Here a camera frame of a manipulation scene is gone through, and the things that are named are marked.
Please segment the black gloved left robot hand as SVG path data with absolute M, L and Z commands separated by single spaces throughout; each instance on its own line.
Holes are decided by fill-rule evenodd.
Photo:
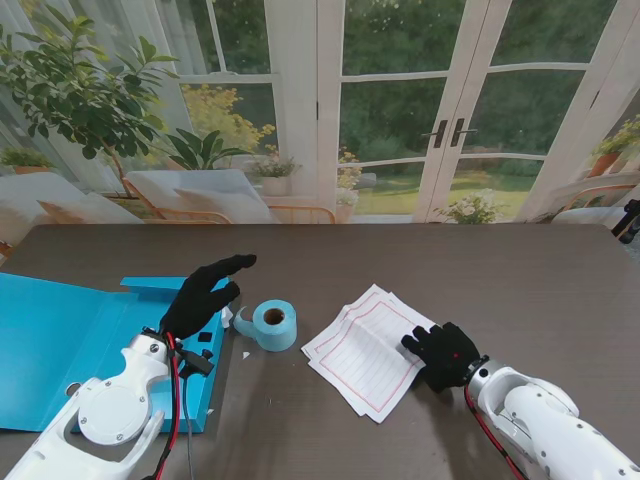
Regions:
M 161 335 L 185 340 L 198 333 L 212 317 L 240 295 L 240 288 L 229 281 L 215 290 L 220 280 L 227 279 L 242 269 L 252 267 L 254 254 L 236 254 L 215 263 L 201 266 L 183 283 L 159 324 Z

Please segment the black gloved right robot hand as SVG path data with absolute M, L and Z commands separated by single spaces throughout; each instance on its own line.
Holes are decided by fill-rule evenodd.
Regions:
M 457 325 L 447 322 L 429 331 L 421 326 L 404 335 L 401 344 L 424 363 L 421 375 L 435 393 L 464 387 L 489 357 L 481 356 L 474 342 Z

